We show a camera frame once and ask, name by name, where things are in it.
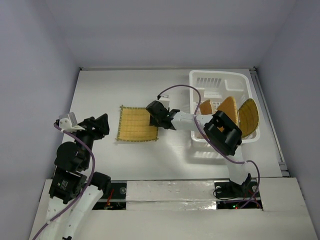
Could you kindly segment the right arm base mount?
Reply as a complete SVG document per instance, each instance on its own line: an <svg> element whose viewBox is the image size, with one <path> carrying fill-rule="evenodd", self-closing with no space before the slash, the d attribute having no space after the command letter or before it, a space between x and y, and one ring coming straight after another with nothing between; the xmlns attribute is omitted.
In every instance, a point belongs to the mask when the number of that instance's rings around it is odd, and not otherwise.
<svg viewBox="0 0 320 240"><path fill-rule="evenodd" d="M231 180L215 181L213 195L219 200L233 200L238 198L249 198L257 189L258 182L252 179L249 173L244 183L241 185Z"/></svg>

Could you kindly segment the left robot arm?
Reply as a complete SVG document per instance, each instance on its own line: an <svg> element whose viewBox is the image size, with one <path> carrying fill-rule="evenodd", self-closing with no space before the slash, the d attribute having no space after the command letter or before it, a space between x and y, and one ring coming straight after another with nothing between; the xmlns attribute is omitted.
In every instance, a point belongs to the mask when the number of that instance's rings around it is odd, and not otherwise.
<svg viewBox="0 0 320 240"><path fill-rule="evenodd" d="M59 116L53 126L73 140L56 151L45 223L33 239L75 240L95 204L111 191L111 177L95 171L92 152L94 141L110 133L108 115L77 122L70 112Z"/></svg>

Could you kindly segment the square woven bamboo plate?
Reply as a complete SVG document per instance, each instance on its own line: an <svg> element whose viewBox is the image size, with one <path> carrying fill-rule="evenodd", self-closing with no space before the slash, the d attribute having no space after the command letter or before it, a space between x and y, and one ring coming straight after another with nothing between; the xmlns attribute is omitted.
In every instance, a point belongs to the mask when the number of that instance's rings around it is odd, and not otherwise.
<svg viewBox="0 0 320 240"><path fill-rule="evenodd" d="M150 125L150 114L144 107L120 106L117 142L143 143L158 140L158 127Z"/></svg>

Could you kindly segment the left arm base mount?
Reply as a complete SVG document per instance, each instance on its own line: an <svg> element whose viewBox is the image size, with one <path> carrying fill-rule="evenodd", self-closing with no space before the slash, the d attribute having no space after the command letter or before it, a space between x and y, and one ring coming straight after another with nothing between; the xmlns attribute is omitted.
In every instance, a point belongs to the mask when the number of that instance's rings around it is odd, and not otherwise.
<svg viewBox="0 0 320 240"><path fill-rule="evenodd" d="M93 206L93 210L125 210L127 201L127 182L112 181L110 191Z"/></svg>

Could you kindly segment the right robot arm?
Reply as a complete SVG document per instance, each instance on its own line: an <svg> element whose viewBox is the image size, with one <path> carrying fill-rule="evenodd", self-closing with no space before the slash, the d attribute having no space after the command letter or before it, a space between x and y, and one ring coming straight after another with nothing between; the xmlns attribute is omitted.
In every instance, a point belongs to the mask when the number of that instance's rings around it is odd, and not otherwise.
<svg viewBox="0 0 320 240"><path fill-rule="evenodd" d="M200 133L207 143L225 158L231 192L235 196L242 196L248 191L252 177L242 156L242 131L226 113L218 110L213 115L201 115L179 109L168 110L158 100L151 102L146 110L150 114L151 126Z"/></svg>

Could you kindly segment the round orange woven plate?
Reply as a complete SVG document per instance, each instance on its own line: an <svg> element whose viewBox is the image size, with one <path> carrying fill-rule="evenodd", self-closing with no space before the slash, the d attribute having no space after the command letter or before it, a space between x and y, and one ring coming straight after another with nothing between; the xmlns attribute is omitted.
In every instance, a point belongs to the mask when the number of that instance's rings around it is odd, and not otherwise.
<svg viewBox="0 0 320 240"><path fill-rule="evenodd" d="M213 115L215 107L210 99L205 100L199 105L199 110L202 115Z"/></svg>

